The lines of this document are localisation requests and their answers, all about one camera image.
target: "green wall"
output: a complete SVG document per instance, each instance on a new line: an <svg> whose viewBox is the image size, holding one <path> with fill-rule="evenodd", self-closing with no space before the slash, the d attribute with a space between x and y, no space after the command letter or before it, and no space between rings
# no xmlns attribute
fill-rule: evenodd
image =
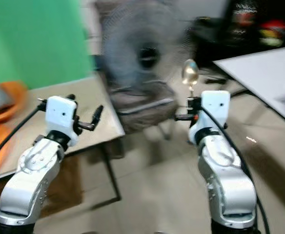
<svg viewBox="0 0 285 234"><path fill-rule="evenodd" d="M0 0L0 82L38 88L89 74L76 1Z"/></svg>

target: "tiled floor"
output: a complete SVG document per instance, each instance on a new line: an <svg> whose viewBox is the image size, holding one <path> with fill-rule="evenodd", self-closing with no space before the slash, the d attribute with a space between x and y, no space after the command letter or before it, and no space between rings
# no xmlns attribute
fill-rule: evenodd
<svg viewBox="0 0 285 234"><path fill-rule="evenodd" d="M177 80L172 85L184 103L185 88ZM215 87L199 85L196 91L207 88ZM285 234L285 123L267 110L254 125L244 125L259 104L252 97L233 100L228 131L240 149L249 152L248 161L271 232ZM163 123L164 128L168 129L169 124ZM246 136L258 143L248 142ZM97 210L91 209L94 204L113 197L111 184L98 160L99 151L79 155L84 203L41 219L36 233L210 233L205 183L196 165L198 154L186 140L187 124L181 123L175 125L171 141L164 140L157 127L126 136L125 158L113 160L123 199Z"/></svg>

